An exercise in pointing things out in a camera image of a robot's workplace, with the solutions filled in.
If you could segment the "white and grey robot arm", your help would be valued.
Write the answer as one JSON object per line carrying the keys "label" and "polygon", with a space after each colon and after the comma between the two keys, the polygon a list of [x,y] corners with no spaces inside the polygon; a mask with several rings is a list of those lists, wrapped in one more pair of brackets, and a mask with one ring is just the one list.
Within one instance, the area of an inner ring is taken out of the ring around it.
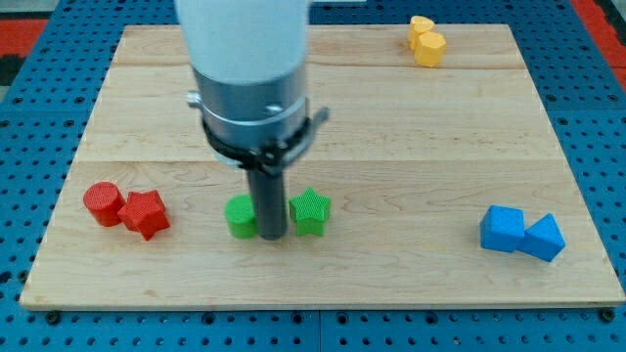
{"label": "white and grey robot arm", "polygon": [[176,0],[205,138],[246,172],[258,234],[288,228],[284,171],[303,156],[328,109],[309,112],[307,0]]}

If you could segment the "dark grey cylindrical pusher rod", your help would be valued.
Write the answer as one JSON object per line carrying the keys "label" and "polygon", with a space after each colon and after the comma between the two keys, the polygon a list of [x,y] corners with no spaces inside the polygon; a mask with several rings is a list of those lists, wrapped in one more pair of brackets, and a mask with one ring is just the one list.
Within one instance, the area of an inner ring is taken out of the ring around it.
{"label": "dark grey cylindrical pusher rod", "polygon": [[280,239],[288,229],[283,174],[249,170],[246,177],[258,235],[266,241]]}

